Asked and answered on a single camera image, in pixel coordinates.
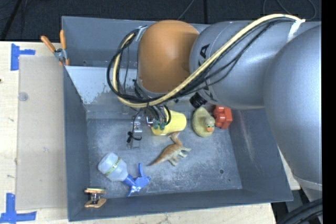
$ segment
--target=gray metal bin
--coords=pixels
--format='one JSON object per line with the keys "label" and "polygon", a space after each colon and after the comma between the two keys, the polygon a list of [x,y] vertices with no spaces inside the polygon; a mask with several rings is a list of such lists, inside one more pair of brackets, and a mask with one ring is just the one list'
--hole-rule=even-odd
{"label": "gray metal bin", "polygon": [[[180,140],[192,150],[177,166],[149,166],[172,141],[142,124],[142,140],[131,148],[127,132],[135,111],[108,89],[106,67],[122,38],[154,22],[84,17],[62,18],[71,66],[64,67],[65,141],[69,221],[154,214],[292,200],[287,176],[264,109],[233,111],[229,129],[203,138],[193,133],[188,98],[171,102],[187,117]],[[204,29],[207,25],[194,25]],[[136,73],[137,46],[130,47],[130,73]],[[98,163],[115,152],[137,177],[137,165],[151,177],[138,194],[126,197],[121,182],[111,182]],[[105,187],[107,202],[85,208],[87,187]]]}

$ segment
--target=toy dinosaur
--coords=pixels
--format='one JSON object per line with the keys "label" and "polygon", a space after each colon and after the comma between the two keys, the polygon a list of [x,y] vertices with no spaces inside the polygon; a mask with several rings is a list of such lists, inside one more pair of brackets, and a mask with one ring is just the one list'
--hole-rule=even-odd
{"label": "toy dinosaur", "polygon": [[190,151],[191,148],[186,148],[182,145],[181,141],[177,138],[180,132],[174,132],[169,135],[169,137],[174,141],[175,144],[169,145],[164,149],[162,154],[151,164],[158,164],[164,161],[171,162],[172,165],[176,166],[179,158],[177,156],[186,157],[187,154],[182,153],[182,151]]}

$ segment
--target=blue tape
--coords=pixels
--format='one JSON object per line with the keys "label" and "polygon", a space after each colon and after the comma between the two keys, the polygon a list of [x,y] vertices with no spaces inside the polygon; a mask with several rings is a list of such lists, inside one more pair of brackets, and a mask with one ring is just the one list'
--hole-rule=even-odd
{"label": "blue tape", "polygon": [[20,55],[35,55],[35,50],[25,49],[20,50],[20,46],[15,45],[12,43],[12,54],[11,54],[11,63],[10,69],[11,71],[19,69],[19,56]]}
{"label": "blue tape", "polygon": [[26,214],[17,214],[15,211],[15,195],[12,193],[6,194],[6,212],[1,213],[0,223],[12,223],[17,221],[31,221],[35,220],[36,211]]}

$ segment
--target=yellow toy duck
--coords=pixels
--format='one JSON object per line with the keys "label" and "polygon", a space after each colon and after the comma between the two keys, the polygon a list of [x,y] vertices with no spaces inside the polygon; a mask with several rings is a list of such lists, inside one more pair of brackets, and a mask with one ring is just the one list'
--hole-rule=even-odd
{"label": "yellow toy duck", "polygon": [[215,119],[210,113],[201,106],[196,109],[193,114],[193,129],[194,132],[201,137],[212,135],[215,128]]}

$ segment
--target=red object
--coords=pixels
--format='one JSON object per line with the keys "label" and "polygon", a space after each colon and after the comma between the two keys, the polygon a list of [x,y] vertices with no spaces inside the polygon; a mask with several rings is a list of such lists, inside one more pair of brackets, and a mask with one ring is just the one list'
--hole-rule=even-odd
{"label": "red object", "polygon": [[225,106],[217,105],[213,112],[215,126],[221,129],[227,129],[232,123],[231,109]]}

